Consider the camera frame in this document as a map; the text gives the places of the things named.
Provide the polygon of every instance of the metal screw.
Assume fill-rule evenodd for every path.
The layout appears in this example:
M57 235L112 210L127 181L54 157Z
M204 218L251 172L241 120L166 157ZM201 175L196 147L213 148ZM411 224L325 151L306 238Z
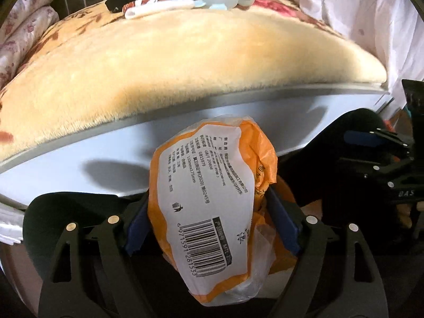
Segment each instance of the metal screw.
M359 231L359 227L358 227L357 225L355 225L354 223L350 223L350 224L349 224L349 229L350 229L352 232L358 232L358 231Z
M119 221L119 216L117 215L109 216L109 218L107 219L107 222L111 225L114 223L117 223L118 221Z
M69 232L73 231L75 228L77 228L77 225L75 222L71 222L70 224L68 224L68 226L66 226L66 230Z
M318 219L315 216L309 215L306 217L306 221L311 225L314 225L318 222Z

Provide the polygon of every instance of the snack bag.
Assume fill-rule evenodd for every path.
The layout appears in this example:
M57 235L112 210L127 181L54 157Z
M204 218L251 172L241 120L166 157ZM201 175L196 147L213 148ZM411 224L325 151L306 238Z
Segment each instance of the snack bag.
M148 215L166 258L208 306L253 298L276 260L264 193L275 150L250 118L217 117L160 146Z

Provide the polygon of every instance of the white cylindrical object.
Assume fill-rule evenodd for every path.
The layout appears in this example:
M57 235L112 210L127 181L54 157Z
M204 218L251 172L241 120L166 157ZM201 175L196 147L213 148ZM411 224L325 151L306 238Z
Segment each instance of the white cylindrical object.
M165 12L168 10L189 10L194 8L193 0L165 0L152 4L141 5L128 8L125 12L125 19L140 18L143 16Z

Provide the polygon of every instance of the yellow plush blanket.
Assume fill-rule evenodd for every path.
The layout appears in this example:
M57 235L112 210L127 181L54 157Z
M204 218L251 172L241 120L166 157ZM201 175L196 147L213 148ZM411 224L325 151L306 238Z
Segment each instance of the yellow plush blanket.
M374 56L319 25L258 5L134 20L111 14L104 3L88 7L51 27L5 87L0 161L101 123L207 96L386 80Z

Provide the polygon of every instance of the gray trim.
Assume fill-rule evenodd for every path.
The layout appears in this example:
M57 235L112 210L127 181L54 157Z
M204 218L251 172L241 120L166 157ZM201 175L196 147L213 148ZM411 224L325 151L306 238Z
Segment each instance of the gray trim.
M88 139L106 132L128 127L130 125L140 124L152 120L159 120L166 117L200 111L222 106L253 103L255 101L267 101L281 98L298 98L303 96L323 96L334 94L388 94L387 91L379 86L371 84L305 84L290 87L280 87L272 89L249 90L243 92L227 93L216 96L199 99L194 104L192 101L180 105L161 108L154 111L140 113L135 116L124 118L122 120L101 124L97 127L82 130L75 134L63 136L59 139L45 142L34 148L20 152L3 162L0 162L0 174L31 160L42 154L54 151L55 149L67 146L69 144Z

